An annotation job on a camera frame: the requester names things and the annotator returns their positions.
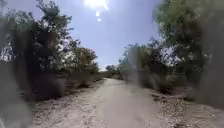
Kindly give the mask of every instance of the vegetation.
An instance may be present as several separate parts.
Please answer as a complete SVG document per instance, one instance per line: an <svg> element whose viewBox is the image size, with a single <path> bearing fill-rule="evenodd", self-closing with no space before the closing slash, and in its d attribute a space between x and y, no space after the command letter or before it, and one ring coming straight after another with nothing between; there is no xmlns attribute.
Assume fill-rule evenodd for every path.
<svg viewBox="0 0 224 128"><path fill-rule="evenodd" d="M165 93L176 85L197 85L212 56L211 44L202 44L199 24L201 19L209 21L208 3L163 1L153 15L162 40L129 45L119 61L120 72L124 76L135 73L143 85Z"/></svg>
<svg viewBox="0 0 224 128"><path fill-rule="evenodd" d="M94 51L74 40L68 28L72 17L61 14L53 2L37 0L43 16L34 19L31 12L11 10L2 13L1 60L12 65L13 74L24 94L36 100L62 96L65 88L58 81L60 72L99 71Z"/></svg>

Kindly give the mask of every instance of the blue sky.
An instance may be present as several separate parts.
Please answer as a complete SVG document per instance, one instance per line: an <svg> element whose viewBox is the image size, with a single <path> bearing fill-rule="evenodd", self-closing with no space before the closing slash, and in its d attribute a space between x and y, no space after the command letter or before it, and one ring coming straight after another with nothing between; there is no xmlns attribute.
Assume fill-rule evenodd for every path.
<svg viewBox="0 0 224 128"><path fill-rule="evenodd" d="M151 37L159 38L152 13L161 0L107 0L107 7L98 4L99 7L95 8L94 2L84 4L84 0L54 1L60 6L62 13L73 17L69 26L74 28L71 35L80 39L82 46L96 51L96 61L101 69L105 65L118 64L128 44L145 44ZM35 18L41 17L35 0L7 2L9 8L31 11Z"/></svg>

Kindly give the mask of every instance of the sun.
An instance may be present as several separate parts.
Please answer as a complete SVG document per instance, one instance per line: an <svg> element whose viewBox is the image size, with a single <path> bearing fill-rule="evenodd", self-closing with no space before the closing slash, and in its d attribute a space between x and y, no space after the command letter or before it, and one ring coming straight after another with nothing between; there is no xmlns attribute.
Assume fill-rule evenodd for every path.
<svg viewBox="0 0 224 128"><path fill-rule="evenodd" d="M108 10L108 0L84 0L84 4L90 8L105 8Z"/></svg>

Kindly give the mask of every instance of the sunlight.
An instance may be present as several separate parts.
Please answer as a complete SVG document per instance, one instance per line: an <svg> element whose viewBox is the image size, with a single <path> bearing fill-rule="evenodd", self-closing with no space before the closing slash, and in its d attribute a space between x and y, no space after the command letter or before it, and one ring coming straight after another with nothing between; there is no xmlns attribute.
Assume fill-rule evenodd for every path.
<svg viewBox="0 0 224 128"><path fill-rule="evenodd" d="M84 4L86 6L89 6L90 8L105 8L106 10L109 10L108 8L108 0L84 0Z"/></svg>
<svg viewBox="0 0 224 128"><path fill-rule="evenodd" d="M101 22L101 19L100 19L100 18L98 18L98 19L97 19L97 21L98 21L98 22Z"/></svg>
<svg viewBox="0 0 224 128"><path fill-rule="evenodd" d="M99 12L99 11L96 12L96 16L97 16L97 17L100 16L100 12Z"/></svg>

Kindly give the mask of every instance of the gravel path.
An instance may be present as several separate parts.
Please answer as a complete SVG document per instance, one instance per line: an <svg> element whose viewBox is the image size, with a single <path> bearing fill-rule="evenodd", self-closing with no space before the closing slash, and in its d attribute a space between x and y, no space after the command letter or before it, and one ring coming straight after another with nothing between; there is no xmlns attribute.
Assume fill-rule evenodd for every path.
<svg viewBox="0 0 224 128"><path fill-rule="evenodd" d="M224 126L220 123L224 117L222 111L187 103L181 106L182 102L176 99L155 102L152 93L150 90L127 85L122 81L105 79L102 84L78 95L37 104L33 109L35 115L32 128L222 128L221 126Z"/></svg>

